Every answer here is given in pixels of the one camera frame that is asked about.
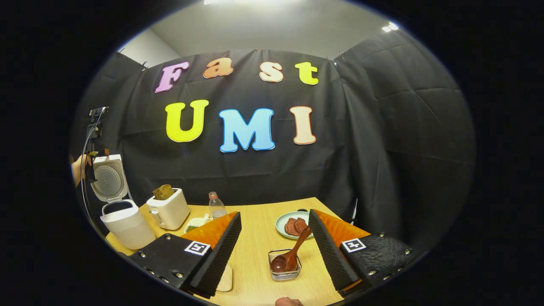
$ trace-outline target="metal basket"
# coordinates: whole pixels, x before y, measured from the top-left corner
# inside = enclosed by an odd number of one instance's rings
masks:
[[[283,249],[283,250],[271,250],[268,252],[268,265],[272,264],[272,260],[276,258],[276,256],[286,253],[287,251],[290,251],[292,249]],[[270,270],[270,275],[272,276],[272,279],[275,281],[282,281],[282,280],[290,280],[294,279],[300,274],[300,270],[302,270],[302,263],[300,262],[300,258],[298,255],[296,256],[296,270],[295,271],[289,271],[289,272],[272,272],[272,269]]]

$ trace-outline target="yellow letter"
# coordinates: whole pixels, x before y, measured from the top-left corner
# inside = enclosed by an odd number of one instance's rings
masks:
[[[278,63],[264,62],[259,66],[262,72],[259,72],[259,77],[267,82],[280,82],[283,80],[283,73],[280,72],[282,67]]]
[[[310,62],[299,63],[295,65],[299,69],[300,80],[304,84],[315,85],[319,82],[318,79],[312,77],[312,72],[317,72],[317,67],[312,67]]]
[[[197,139],[204,128],[204,108],[208,106],[207,100],[196,100],[191,102],[193,113],[193,127],[189,131],[183,131],[180,128],[181,111],[185,108],[185,103],[172,103],[167,105],[166,111],[166,135],[175,142],[189,142]]]
[[[293,142],[296,144],[311,144],[316,142],[316,137],[312,134],[312,126],[310,125],[311,107],[294,106],[289,109],[295,115],[296,137]]]
[[[232,59],[228,57],[222,57],[213,60],[206,65],[208,69],[204,71],[204,77],[212,78],[217,76],[226,76],[234,71],[234,69],[231,68],[231,64]]]

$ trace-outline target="meat slice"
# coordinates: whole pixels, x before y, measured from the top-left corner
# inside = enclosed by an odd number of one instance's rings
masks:
[[[299,234],[302,234],[302,232],[308,227],[306,224],[306,221],[302,218],[298,218],[295,222],[295,230],[299,232]]]
[[[300,233],[295,230],[295,222],[296,220],[293,218],[289,218],[287,223],[285,224],[285,232],[291,236],[300,236]]]

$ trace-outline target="wooden coaster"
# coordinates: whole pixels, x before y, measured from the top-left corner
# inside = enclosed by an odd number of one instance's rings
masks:
[[[223,276],[217,285],[217,291],[226,292],[232,289],[232,267],[227,264]]]

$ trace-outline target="green food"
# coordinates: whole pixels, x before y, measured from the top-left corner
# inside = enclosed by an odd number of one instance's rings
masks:
[[[194,229],[196,229],[196,228],[197,228],[197,227],[194,227],[194,226],[192,226],[192,225],[189,225],[189,227],[187,227],[187,232],[190,232],[190,231],[192,231],[192,230],[194,230]]]

